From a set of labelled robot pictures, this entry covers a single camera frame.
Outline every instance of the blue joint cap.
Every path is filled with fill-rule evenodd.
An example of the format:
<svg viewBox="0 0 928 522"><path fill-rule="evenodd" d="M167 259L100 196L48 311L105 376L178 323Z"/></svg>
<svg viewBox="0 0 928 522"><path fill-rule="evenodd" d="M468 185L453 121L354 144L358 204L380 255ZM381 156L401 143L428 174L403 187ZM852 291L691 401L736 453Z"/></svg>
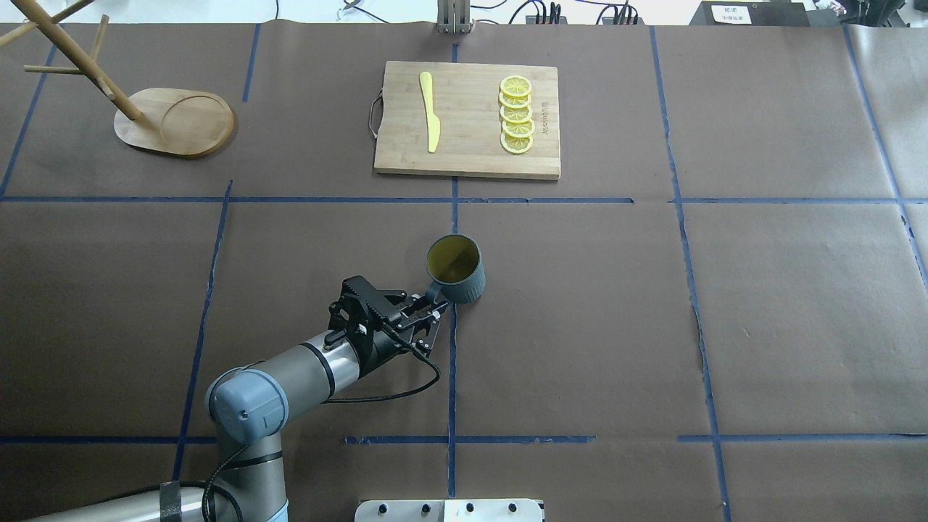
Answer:
<svg viewBox="0 0 928 522"><path fill-rule="evenodd" d="M274 435L290 413L283 388L259 370L245 370L219 385L214 404L219 424L241 444Z"/></svg>

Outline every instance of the metal bracket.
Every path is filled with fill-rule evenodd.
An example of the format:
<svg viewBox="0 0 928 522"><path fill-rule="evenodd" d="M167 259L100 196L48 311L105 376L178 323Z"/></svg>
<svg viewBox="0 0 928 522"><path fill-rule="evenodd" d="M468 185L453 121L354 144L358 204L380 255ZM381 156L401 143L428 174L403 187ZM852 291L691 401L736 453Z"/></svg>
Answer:
<svg viewBox="0 0 928 522"><path fill-rule="evenodd" d="M435 23L439 33L470 33L473 28L470 0L438 0L438 20Z"/></svg>
<svg viewBox="0 0 928 522"><path fill-rule="evenodd" d="M541 501L530 499L449 499L367 501L354 522L544 522Z"/></svg>

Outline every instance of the lemon slice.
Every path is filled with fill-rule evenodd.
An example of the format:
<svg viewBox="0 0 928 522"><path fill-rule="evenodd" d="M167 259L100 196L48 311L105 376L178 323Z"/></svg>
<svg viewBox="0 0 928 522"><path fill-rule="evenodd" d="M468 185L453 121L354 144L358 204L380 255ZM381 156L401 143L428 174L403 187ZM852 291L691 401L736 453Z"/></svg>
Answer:
<svg viewBox="0 0 928 522"><path fill-rule="evenodd" d="M499 90L506 96L525 98L532 92L532 82L529 82L528 78L519 76L518 74L507 76L503 78L502 82L499 82Z"/></svg>
<svg viewBox="0 0 928 522"><path fill-rule="evenodd" d="M510 109L521 109L522 107L528 107L532 103L532 95L528 95L525 98L513 98L512 96L506 96L503 93L499 93L499 104L503 107L509 107Z"/></svg>
<svg viewBox="0 0 928 522"><path fill-rule="evenodd" d="M530 137L535 133L535 122L529 120L523 124L503 122L503 132L510 137Z"/></svg>
<svg viewBox="0 0 928 522"><path fill-rule="evenodd" d="M499 143L506 152L524 154L532 148L532 137L512 137L505 132L499 133Z"/></svg>
<svg viewBox="0 0 928 522"><path fill-rule="evenodd" d="M519 109L500 107L499 117L511 124L524 124L532 119L532 107L521 107Z"/></svg>

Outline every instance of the cutting board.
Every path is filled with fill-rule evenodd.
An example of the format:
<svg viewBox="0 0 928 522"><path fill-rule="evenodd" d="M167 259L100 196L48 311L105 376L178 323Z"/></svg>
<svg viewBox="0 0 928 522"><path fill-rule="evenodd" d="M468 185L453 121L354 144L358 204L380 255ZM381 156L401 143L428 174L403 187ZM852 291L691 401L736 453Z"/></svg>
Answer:
<svg viewBox="0 0 928 522"><path fill-rule="evenodd" d="M442 122L435 153L428 151L419 73L432 73L435 114ZM533 147L524 154L499 144L499 82L520 74L532 82ZM388 61L383 74L383 118L374 171L382 174L561 177L558 70L555 67Z"/></svg>

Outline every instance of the knife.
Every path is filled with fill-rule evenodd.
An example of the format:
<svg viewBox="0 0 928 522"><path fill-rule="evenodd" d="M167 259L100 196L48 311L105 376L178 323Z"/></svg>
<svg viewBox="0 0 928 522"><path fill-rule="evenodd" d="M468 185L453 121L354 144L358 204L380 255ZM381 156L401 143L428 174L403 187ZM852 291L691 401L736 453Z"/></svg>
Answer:
<svg viewBox="0 0 928 522"><path fill-rule="evenodd" d="M429 152L435 152L438 149L438 137L442 134L442 122L432 107L431 72L423 71L419 74L419 86L422 87L422 99L425 101L425 123L429 126Z"/></svg>

